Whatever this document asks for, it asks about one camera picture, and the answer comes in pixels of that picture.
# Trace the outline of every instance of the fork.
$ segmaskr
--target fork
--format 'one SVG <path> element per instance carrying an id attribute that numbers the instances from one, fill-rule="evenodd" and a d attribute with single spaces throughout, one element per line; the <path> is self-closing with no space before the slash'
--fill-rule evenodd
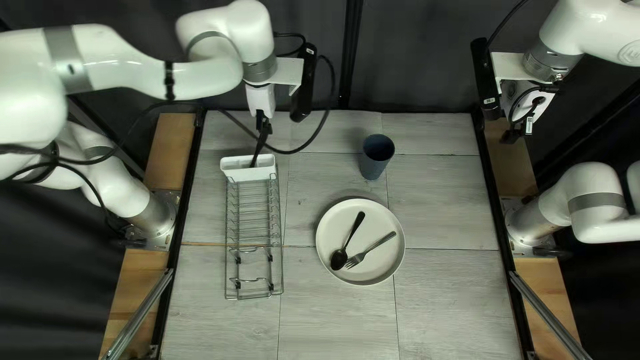
<path id="1" fill-rule="evenodd" d="M 391 240 L 394 236 L 396 235 L 395 231 L 392 231 L 390 233 L 388 233 L 387 235 L 385 235 L 384 238 L 376 241 L 375 243 L 373 243 L 373 245 L 371 245 L 367 250 L 351 256 L 349 259 L 347 259 L 347 263 L 345 264 L 345 266 L 347 266 L 347 269 L 353 268 L 354 266 L 356 266 L 357 264 L 361 263 L 362 260 L 364 260 L 364 257 L 369 253 L 369 251 L 375 249 L 376 247 L 379 247 L 380 245 L 384 244 L 385 242 Z"/>

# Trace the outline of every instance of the dish rack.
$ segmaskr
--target dish rack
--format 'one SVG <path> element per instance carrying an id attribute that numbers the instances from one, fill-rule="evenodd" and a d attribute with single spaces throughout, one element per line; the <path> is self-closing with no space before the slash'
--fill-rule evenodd
<path id="1" fill-rule="evenodd" d="M 275 157 L 223 158 L 227 178 L 225 209 L 225 298 L 257 299 L 282 294 L 280 185 Z"/>

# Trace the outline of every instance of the white robotic arm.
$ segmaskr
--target white robotic arm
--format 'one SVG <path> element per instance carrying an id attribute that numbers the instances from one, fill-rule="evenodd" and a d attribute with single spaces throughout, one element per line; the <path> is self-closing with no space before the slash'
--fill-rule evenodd
<path id="1" fill-rule="evenodd" d="M 583 54 L 640 66 L 640 7 L 620 0 L 560 0 L 525 54 L 525 70 L 541 81 L 565 76 Z"/>
<path id="2" fill-rule="evenodd" d="M 477 82 L 488 80 L 484 75 L 491 73 L 496 83 L 490 88 L 478 85 L 485 119 L 500 118 L 502 109 L 511 122 L 504 143 L 532 134 L 533 124 L 557 91 L 548 85 L 564 79 L 584 54 L 640 66 L 640 4 L 558 0 L 536 43 L 526 53 L 474 55 L 474 61 L 482 63 L 481 67 L 476 66 Z"/>
<path id="3" fill-rule="evenodd" d="M 73 160 L 107 154 L 114 146 L 110 140 L 67 122 L 67 94 L 128 87 L 158 99 L 198 99 L 228 92 L 245 80 L 271 87 L 270 92 L 259 91 L 266 106 L 248 100 L 250 108 L 272 113 L 270 82 L 294 85 L 293 91 L 300 85 L 303 60 L 276 59 L 269 13 L 256 0 L 186 14 L 177 21 L 176 32 L 190 62 L 152 58 L 99 24 L 0 33 L 0 145 L 46 149 Z M 288 80 L 279 79 L 279 65 Z M 41 154 L 2 154 L 0 179 L 50 160 Z M 142 233 L 164 236 L 170 230 L 175 209 L 131 177 L 118 158 L 72 166 L 91 181 L 109 210 Z M 16 179 L 49 188 L 82 187 L 98 205 L 88 185 L 69 169 L 41 167 Z"/>
<path id="4" fill-rule="evenodd" d="M 636 211 L 640 209 L 640 161 L 627 170 Z M 581 163 L 538 198 L 506 213 L 509 236 L 527 246 L 571 226 L 584 243 L 640 240 L 640 215 L 629 216 L 615 170 L 603 163 Z"/>

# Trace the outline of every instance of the wire dish rack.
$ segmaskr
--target wire dish rack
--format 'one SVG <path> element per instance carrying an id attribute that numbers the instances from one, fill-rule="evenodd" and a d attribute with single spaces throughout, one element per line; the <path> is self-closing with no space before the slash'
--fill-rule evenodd
<path id="1" fill-rule="evenodd" d="M 271 170 L 266 179 L 243 176 L 244 181 L 234 180 L 225 171 L 226 299 L 271 297 L 284 290 L 280 185 L 275 161 Z"/>

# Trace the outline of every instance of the black spoon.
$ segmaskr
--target black spoon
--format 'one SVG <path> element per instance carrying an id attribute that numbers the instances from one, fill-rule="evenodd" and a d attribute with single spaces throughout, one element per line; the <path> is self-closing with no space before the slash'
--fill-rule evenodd
<path id="1" fill-rule="evenodd" d="M 364 220 L 364 213 L 361 211 L 358 213 L 358 216 L 356 216 L 356 220 L 353 222 L 353 227 L 351 228 L 351 234 L 349 235 L 349 238 L 347 239 L 347 242 L 344 243 L 344 246 L 342 247 L 342 249 L 338 249 L 336 251 L 333 252 L 333 254 L 331 254 L 331 269 L 336 271 L 336 270 L 340 270 L 344 264 L 347 263 L 347 259 L 349 258 L 349 256 L 347 256 L 347 245 L 349 245 L 349 241 L 351 241 L 351 237 L 353 236 L 353 234 L 355 234 L 356 230 L 358 230 L 358 226 L 360 226 L 360 224 L 362 224 L 362 220 Z"/>

